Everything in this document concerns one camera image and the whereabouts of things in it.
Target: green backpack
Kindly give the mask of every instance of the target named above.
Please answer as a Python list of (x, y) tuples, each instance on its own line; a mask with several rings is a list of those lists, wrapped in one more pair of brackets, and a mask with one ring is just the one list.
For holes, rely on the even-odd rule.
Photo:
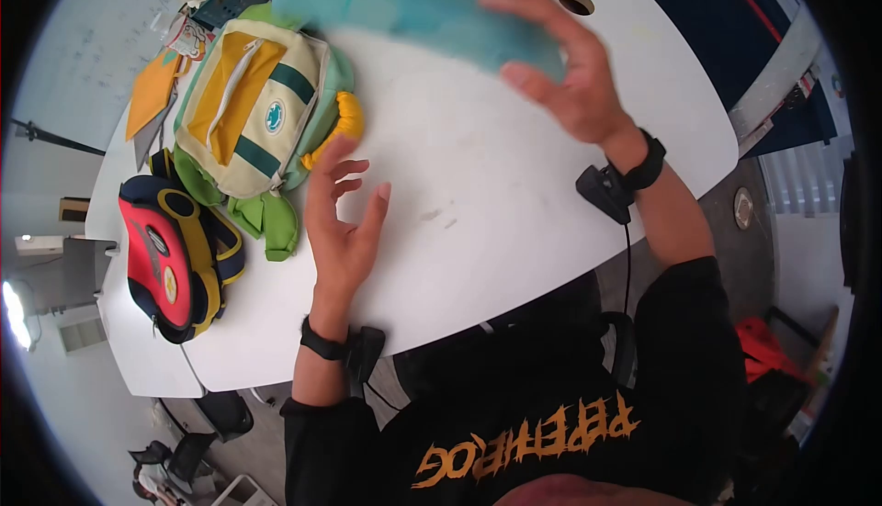
[(294, 209), (281, 196), (309, 175), (338, 134), (360, 139), (361, 106), (347, 58), (291, 29), (270, 4), (230, 20), (208, 47), (175, 118), (175, 166), (204, 205), (226, 202), (248, 234), (266, 237), (266, 258), (297, 244)]

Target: black wrist strap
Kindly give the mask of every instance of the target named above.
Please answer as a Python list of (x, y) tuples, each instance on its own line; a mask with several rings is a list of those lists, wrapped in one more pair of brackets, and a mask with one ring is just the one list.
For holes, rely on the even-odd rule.
[(643, 137), (646, 139), (646, 146), (649, 148), (646, 158), (627, 174), (622, 175), (622, 186), (627, 191), (639, 191), (646, 189), (659, 178), (664, 166), (664, 155), (667, 153), (659, 139), (647, 133), (644, 129), (640, 129)]
[(349, 351), (347, 344), (341, 344), (330, 339), (324, 339), (316, 334), (310, 326), (310, 316), (303, 318), (303, 325), (300, 327), (301, 337), (300, 345), (307, 346), (315, 351), (319, 357), (325, 360), (343, 360)]

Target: teal towel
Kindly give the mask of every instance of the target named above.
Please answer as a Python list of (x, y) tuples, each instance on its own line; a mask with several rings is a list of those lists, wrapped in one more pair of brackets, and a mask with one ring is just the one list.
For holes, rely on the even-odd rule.
[(272, 0), (280, 17), (306, 16), (320, 28), (360, 27), (468, 59), (492, 73), (510, 60), (564, 78), (557, 42), (519, 17), (486, 11), (477, 0)]

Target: ceiling light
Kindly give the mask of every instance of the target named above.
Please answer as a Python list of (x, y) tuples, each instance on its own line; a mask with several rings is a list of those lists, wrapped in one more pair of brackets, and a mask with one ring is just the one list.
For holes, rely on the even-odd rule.
[(3, 302), (6, 305), (6, 315), (9, 317), (12, 333), (15, 334), (18, 343), (30, 351), (34, 341), (31, 339), (28, 326), (25, 324), (25, 310), (22, 308), (21, 301), (9, 282), (3, 283)]

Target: finger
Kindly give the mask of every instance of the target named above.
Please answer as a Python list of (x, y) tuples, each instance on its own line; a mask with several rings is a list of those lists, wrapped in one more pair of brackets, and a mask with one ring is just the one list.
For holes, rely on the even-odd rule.
[(325, 147), (325, 151), (318, 157), (318, 161), (312, 168), (314, 173), (330, 174), (337, 167), (337, 164), (351, 154), (358, 146), (357, 141), (345, 135), (336, 135), (328, 140), (330, 141), (328, 146)]
[(568, 12), (552, 0), (478, 0), (491, 11), (508, 12), (534, 22), (563, 43), (570, 56), (579, 55), (597, 37), (574, 20)]
[(523, 62), (506, 62), (499, 73), (510, 86), (557, 115), (556, 108), (561, 107), (565, 100), (565, 91), (542, 71)]
[(356, 141), (346, 136), (336, 136), (322, 152), (321, 157), (312, 168), (310, 185), (306, 190), (306, 215), (321, 216), (331, 220), (337, 218), (334, 199), (331, 194), (337, 179), (331, 176), (339, 161), (356, 148)]
[(331, 170), (331, 178), (339, 181), (350, 173), (364, 173), (369, 166), (370, 162), (367, 159), (344, 159)]
[(348, 181), (340, 181), (336, 185), (334, 185), (334, 191), (331, 194), (331, 198), (336, 200), (347, 192), (357, 191), (361, 187), (361, 179), (349, 179)]
[(370, 194), (368, 207), (364, 212), (364, 220), (356, 230), (360, 240), (376, 246), (380, 239), (380, 231), (383, 229), (383, 221), (386, 212), (389, 211), (389, 196), (391, 195), (391, 182), (381, 183)]

